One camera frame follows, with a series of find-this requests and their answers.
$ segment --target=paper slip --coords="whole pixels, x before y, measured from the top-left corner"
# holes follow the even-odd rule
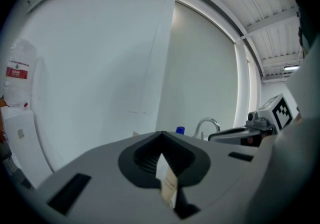
[[[161,181],[161,196],[172,209],[176,207],[178,179],[163,154],[156,164],[155,177]]]

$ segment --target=chrome faucet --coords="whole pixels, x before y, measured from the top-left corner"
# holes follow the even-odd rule
[[[203,118],[200,120],[200,122],[198,123],[198,125],[196,126],[196,129],[195,129],[195,132],[194,132],[194,135],[193,137],[194,138],[197,138],[198,134],[199,134],[199,130],[200,130],[200,127],[201,125],[204,123],[204,122],[210,122],[210,123],[213,123],[215,128],[216,128],[216,131],[217,132],[220,132],[221,128],[220,128],[220,124],[214,120],[213,118],[211,117],[206,117],[206,118]]]

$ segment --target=ceiling light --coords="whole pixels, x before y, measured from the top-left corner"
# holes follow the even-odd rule
[[[285,66],[284,71],[291,71],[291,70],[297,70],[299,68],[298,65],[295,66]]]

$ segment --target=ceiling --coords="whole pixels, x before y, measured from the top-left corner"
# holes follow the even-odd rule
[[[28,12],[46,0],[23,0]],[[299,43],[299,19],[295,0],[212,0],[241,29],[258,60],[262,80],[284,81],[288,65],[303,55]]]

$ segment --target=red label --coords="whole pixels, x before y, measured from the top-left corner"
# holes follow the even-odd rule
[[[26,70],[17,70],[12,67],[6,67],[6,76],[9,78],[21,78],[27,79],[28,71]]]

